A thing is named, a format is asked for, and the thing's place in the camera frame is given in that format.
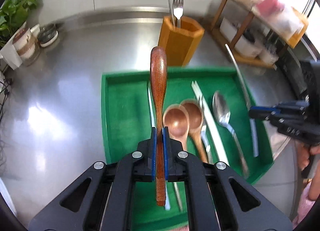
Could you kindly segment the pink sleeve forearm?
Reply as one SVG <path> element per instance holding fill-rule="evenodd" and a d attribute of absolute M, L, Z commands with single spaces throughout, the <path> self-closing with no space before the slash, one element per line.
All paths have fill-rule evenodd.
<path fill-rule="evenodd" d="M 296 228 L 306 217 L 316 199 L 319 196 L 319 169 L 313 179 L 306 185 L 300 197 L 297 216 L 292 221 L 293 227 Z"/>

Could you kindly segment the person right hand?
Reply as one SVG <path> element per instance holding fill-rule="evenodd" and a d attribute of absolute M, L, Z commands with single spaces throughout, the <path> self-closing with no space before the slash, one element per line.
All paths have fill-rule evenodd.
<path fill-rule="evenodd" d="M 319 145 L 308 147 L 304 143 L 297 144 L 297 162 L 300 170 L 304 170 L 310 163 L 310 156 L 319 154 Z"/>

